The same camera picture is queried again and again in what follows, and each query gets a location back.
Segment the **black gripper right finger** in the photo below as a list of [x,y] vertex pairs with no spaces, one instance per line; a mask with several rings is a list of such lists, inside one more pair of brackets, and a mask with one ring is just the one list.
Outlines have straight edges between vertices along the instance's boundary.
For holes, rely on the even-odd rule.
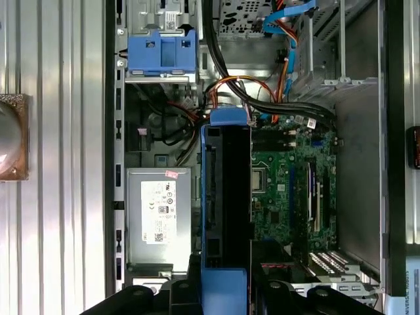
[[337,290],[318,285],[305,297],[290,289],[288,283],[269,280],[262,264],[254,261],[251,269],[257,314],[376,314],[377,311]]

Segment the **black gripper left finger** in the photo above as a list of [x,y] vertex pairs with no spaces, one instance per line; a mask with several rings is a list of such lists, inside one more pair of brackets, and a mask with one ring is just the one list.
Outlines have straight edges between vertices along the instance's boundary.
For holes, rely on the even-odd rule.
[[192,254],[185,279],[166,282],[158,294],[132,285],[84,311],[88,315],[201,314],[201,257]]

